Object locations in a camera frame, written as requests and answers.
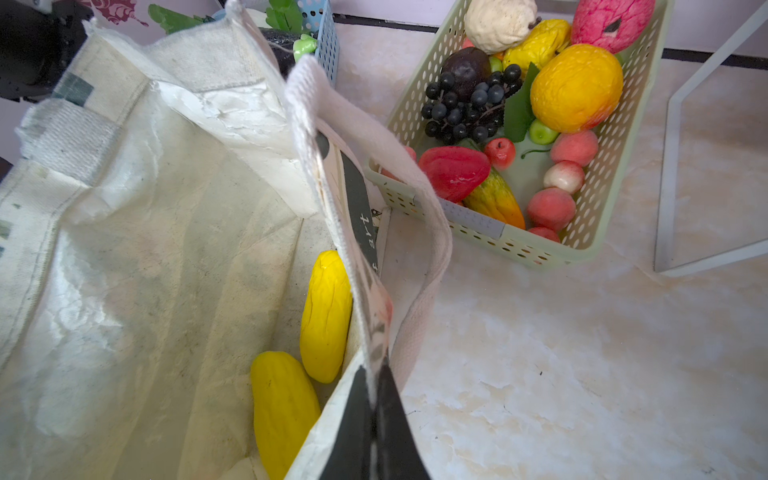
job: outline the papaya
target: papaya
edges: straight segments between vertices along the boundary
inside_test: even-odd
[[[464,199],[464,206],[490,218],[525,230],[525,219],[515,195],[495,168],[488,178]]]
[[[301,363],[285,352],[258,355],[250,381],[261,462],[272,480],[282,480],[320,418],[317,394]]]
[[[312,268],[299,337],[301,361],[318,382],[331,383],[339,374],[351,316],[352,287],[344,263],[335,250],[322,252]]]

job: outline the metal leg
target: metal leg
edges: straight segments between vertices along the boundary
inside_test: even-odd
[[[667,276],[683,276],[768,253],[768,239],[765,239],[745,247],[672,267],[677,163],[680,156],[680,113],[683,100],[766,21],[768,21],[768,1],[758,8],[757,12],[744,22],[744,25],[736,30],[736,33],[728,38],[723,46],[712,54],[709,60],[705,61],[701,68],[670,98],[667,109],[667,133],[664,138],[659,220],[656,231],[654,270],[658,273]]]

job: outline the light green plastic basket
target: light green plastic basket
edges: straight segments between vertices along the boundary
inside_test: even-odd
[[[458,0],[453,5],[387,124],[403,144],[412,147],[419,155],[439,145],[424,134],[426,120],[420,114],[427,100],[424,90],[429,82],[437,80],[445,58],[461,48],[465,37],[464,14],[470,1]],[[457,237],[536,270],[583,262],[597,255],[656,78],[673,7],[673,0],[657,0],[650,24],[634,45],[621,54],[625,59],[621,102],[616,111],[594,130],[600,139],[600,151],[586,169],[584,187],[574,196],[576,216],[565,228],[562,243],[546,240],[444,201],[445,215]],[[502,172],[502,176],[525,209],[531,197],[543,188],[544,173],[553,163],[546,153],[528,154],[522,160],[522,153],[546,148],[528,139],[516,144],[516,147],[518,157],[510,168]],[[384,200],[391,207],[406,215],[423,216],[419,199],[414,197],[411,187],[381,175],[373,159],[365,170],[366,176],[379,186]]]

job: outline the white fabric handle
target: white fabric handle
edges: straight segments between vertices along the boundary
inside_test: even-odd
[[[315,118],[319,114],[337,133],[354,139],[377,163],[414,187],[419,196],[432,237],[432,256],[422,288],[402,321],[390,355],[392,373],[402,391],[419,356],[435,296],[451,259],[453,242],[448,220],[426,175],[397,138],[336,93],[325,71],[310,55],[302,57],[291,71],[285,98],[297,153],[310,171],[319,167],[314,140]]]

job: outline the green small apple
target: green small apple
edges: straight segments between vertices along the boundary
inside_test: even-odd
[[[496,57],[488,57],[488,61],[491,62],[491,73],[495,71],[504,71],[504,64]]]
[[[528,134],[531,135],[531,141],[537,145],[549,145],[553,141],[558,139],[559,132],[552,130],[550,127],[542,124],[537,118],[531,124],[531,128],[528,130]]]
[[[308,53],[314,53],[316,49],[317,40],[306,33],[302,33],[301,38],[293,43],[293,60],[299,61],[299,58]]]

